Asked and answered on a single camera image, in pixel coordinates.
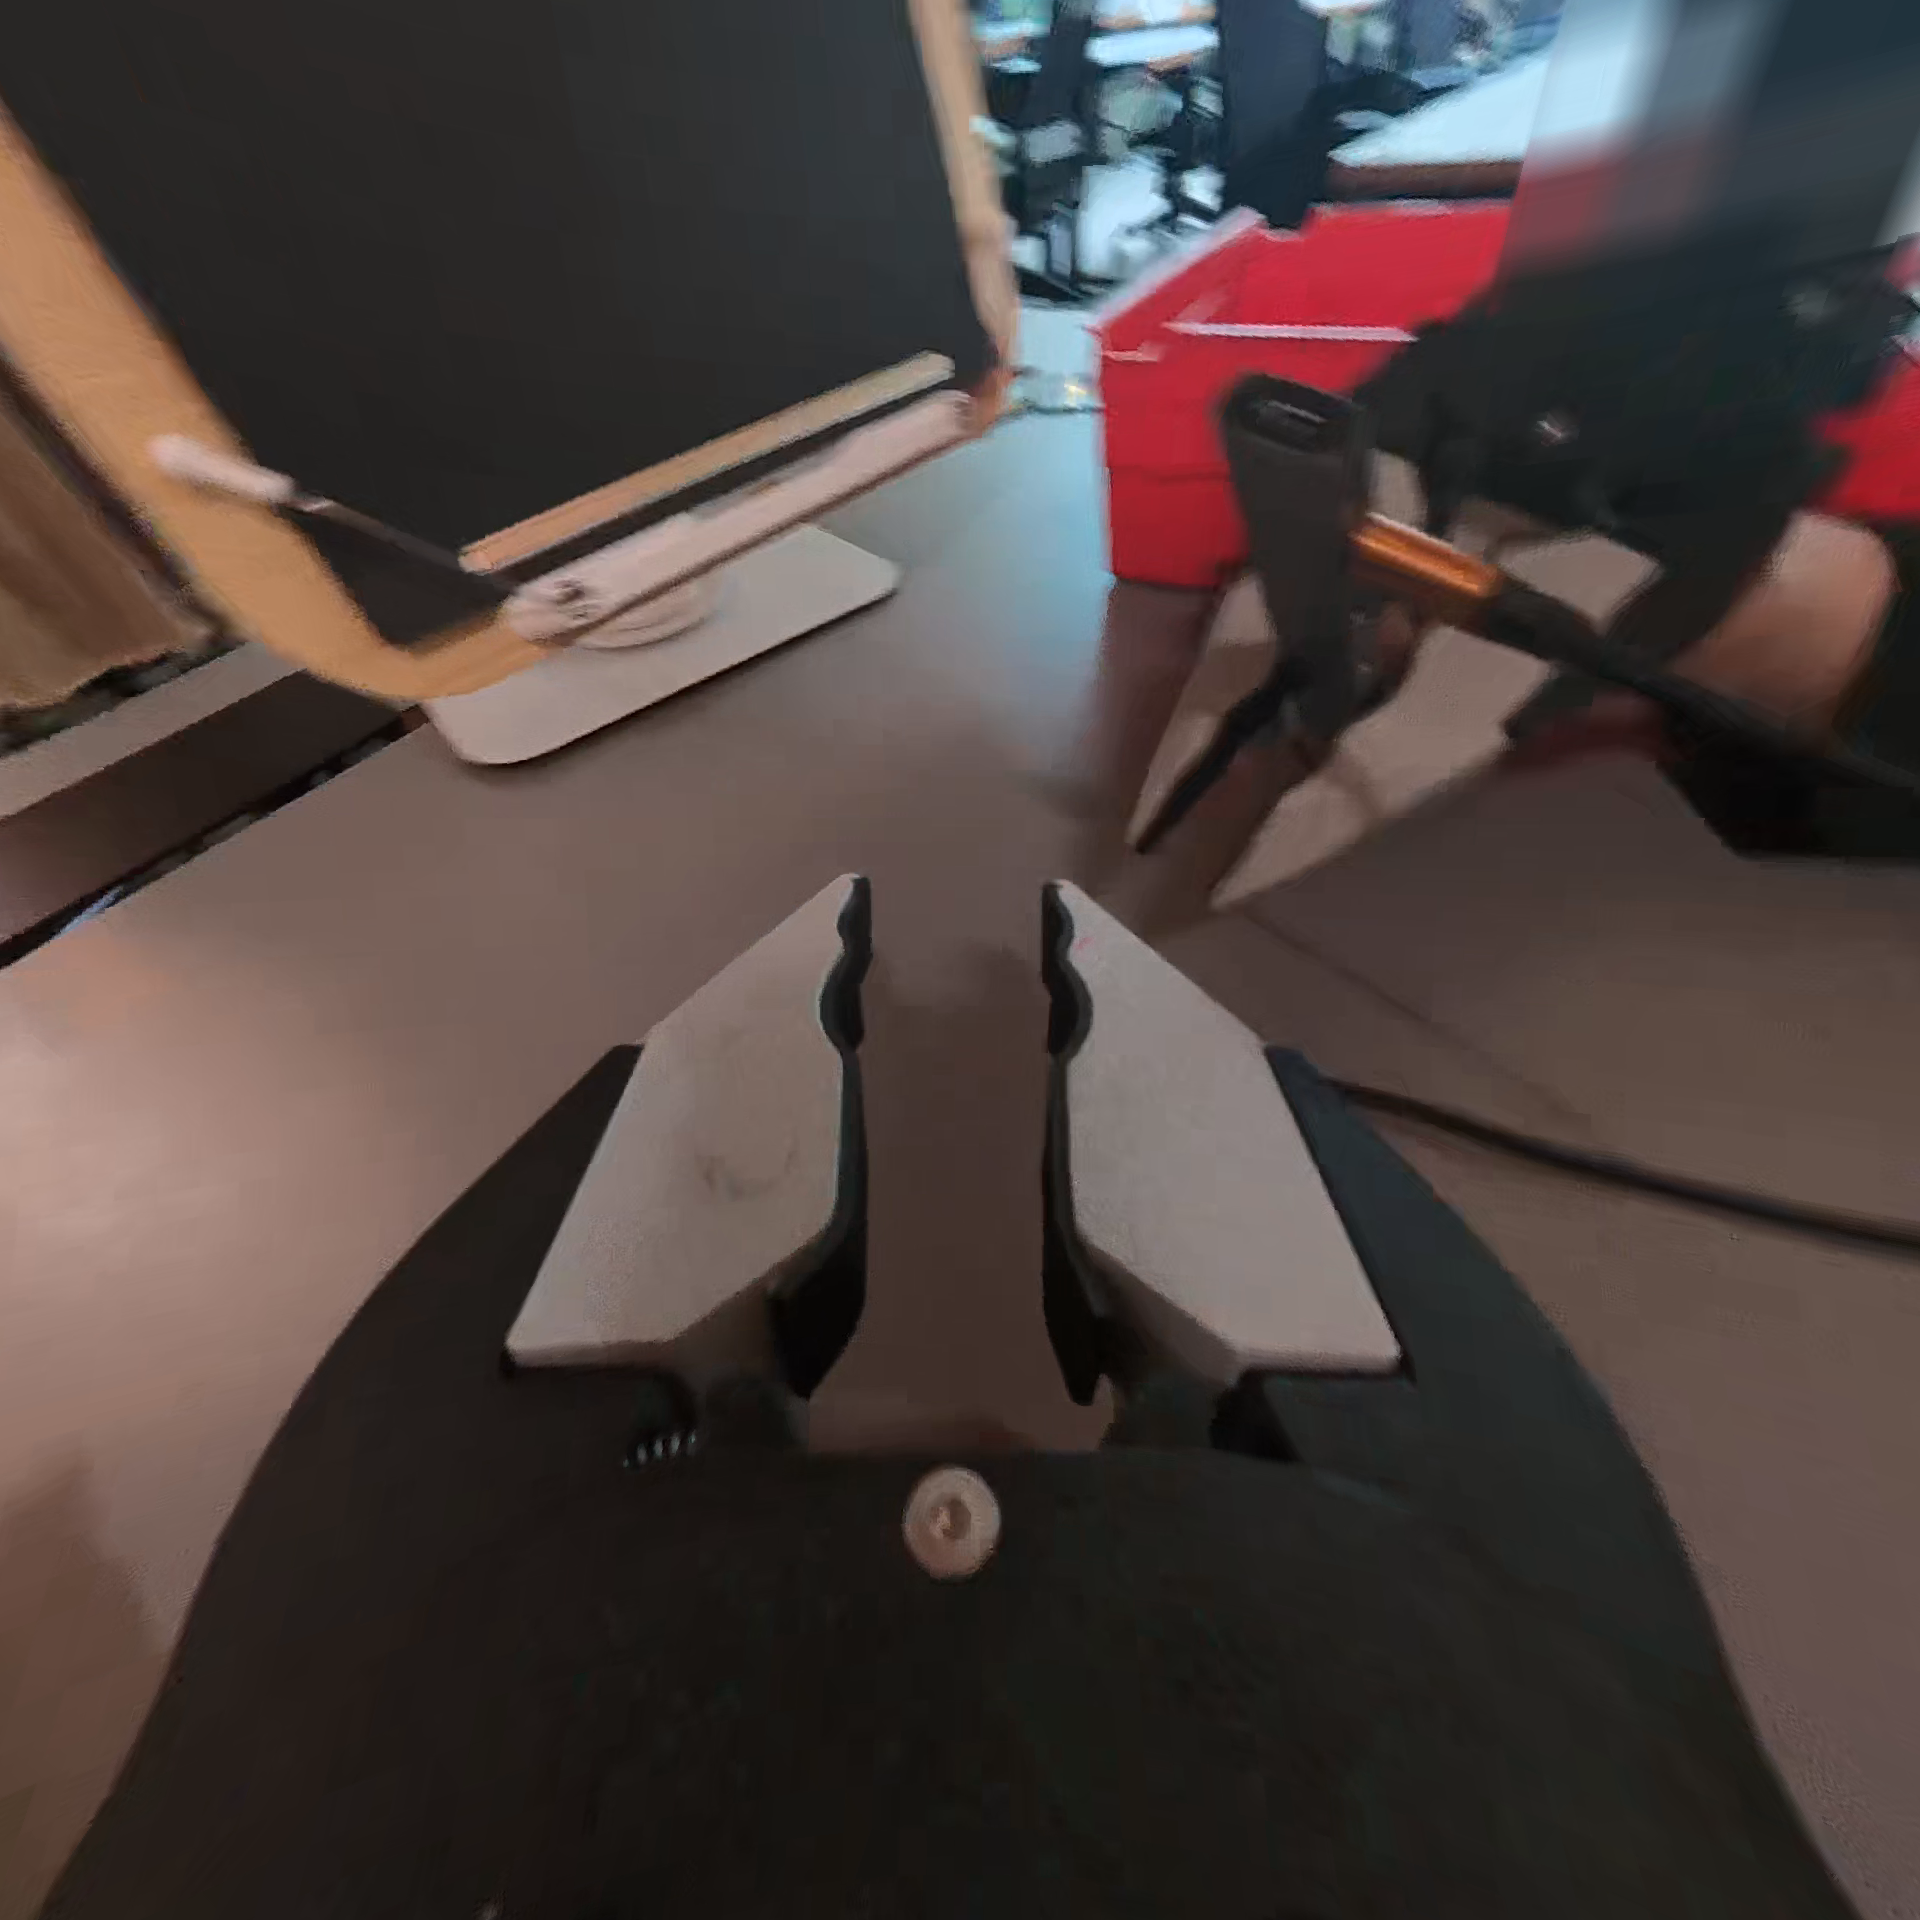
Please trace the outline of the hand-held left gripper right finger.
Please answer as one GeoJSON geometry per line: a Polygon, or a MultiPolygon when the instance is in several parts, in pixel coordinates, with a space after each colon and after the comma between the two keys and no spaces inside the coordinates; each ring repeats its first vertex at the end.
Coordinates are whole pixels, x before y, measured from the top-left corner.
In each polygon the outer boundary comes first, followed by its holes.
{"type": "Polygon", "coordinates": [[[1068,881],[1040,897],[1043,1311],[1073,1404],[1403,1351],[1260,1035],[1068,881]]]}

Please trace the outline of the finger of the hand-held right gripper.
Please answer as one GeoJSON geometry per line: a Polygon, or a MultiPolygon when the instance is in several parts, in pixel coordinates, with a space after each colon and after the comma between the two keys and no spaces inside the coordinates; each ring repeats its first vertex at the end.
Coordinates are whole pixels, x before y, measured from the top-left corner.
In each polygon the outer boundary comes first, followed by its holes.
{"type": "Polygon", "coordinates": [[[1280,642],[1260,593],[1224,593],[1203,628],[1191,673],[1168,710],[1141,780],[1128,847],[1141,857],[1245,857],[1283,797],[1306,778],[1299,707],[1260,717],[1231,746],[1224,773],[1168,822],[1178,786],[1203,767],[1232,710],[1280,665],[1280,642]]]}
{"type": "Polygon", "coordinates": [[[1274,806],[1211,893],[1227,909],[1317,873],[1379,829],[1485,775],[1553,668],[1455,628],[1417,642],[1397,690],[1274,806]]]}

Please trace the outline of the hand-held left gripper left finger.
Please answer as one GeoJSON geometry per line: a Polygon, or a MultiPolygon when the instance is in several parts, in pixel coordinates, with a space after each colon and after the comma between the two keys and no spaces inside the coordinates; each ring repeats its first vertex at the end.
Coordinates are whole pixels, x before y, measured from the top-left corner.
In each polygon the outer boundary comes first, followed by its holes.
{"type": "Polygon", "coordinates": [[[873,890],[829,881],[643,1038],[504,1345],[809,1401],[867,1303],[873,890]]]}

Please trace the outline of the red plastic bin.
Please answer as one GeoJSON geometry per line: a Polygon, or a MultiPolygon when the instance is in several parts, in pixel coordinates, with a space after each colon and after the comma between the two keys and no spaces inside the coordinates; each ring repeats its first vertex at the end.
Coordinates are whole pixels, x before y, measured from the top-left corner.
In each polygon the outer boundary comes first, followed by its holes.
{"type": "Polygon", "coordinates": [[[1216,413],[1248,374],[1348,396],[1493,279],[1499,202],[1322,205],[1283,230],[1243,207],[1093,323],[1111,573],[1213,589],[1245,563],[1216,413]]]}

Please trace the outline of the black office chair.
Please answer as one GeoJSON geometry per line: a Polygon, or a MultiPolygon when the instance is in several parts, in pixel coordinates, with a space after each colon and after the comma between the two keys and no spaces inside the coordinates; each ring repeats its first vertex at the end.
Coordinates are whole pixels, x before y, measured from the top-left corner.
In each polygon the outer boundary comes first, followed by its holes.
{"type": "Polygon", "coordinates": [[[1098,4],[1051,4],[1036,69],[1016,115],[984,132],[1016,239],[1040,251],[1016,265],[1021,297],[1084,303],[1116,279],[1084,251],[1088,179],[1111,119],[1098,111],[1113,76],[1170,70],[1173,116],[1149,143],[1162,162],[1159,211],[1116,230],[1176,237],[1252,212],[1274,230],[1301,229],[1325,197],[1329,162],[1341,140],[1339,115],[1357,106],[1354,74],[1331,59],[1329,21],[1309,4],[1227,3],[1211,7],[1209,45],[1141,58],[1109,31],[1098,4]]]}

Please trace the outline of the wood-rimmed black monitor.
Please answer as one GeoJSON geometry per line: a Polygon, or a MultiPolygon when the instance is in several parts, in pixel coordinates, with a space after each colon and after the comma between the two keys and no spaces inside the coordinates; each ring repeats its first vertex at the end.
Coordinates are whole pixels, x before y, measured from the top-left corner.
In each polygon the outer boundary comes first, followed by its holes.
{"type": "Polygon", "coordinates": [[[4,371],[164,567],[391,703],[975,439],[964,4],[4,4],[4,371]]]}

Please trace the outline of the beige cloth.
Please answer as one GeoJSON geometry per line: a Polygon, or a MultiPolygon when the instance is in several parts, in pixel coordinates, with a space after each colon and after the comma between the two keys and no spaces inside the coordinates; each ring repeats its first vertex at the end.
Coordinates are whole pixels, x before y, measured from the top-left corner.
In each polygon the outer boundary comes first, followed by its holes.
{"type": "Polygon", "coordinates": [[[100,682],[223,645],[224,626],[130,506],[4,369],[4,727],[72,703],[100,682]]]}

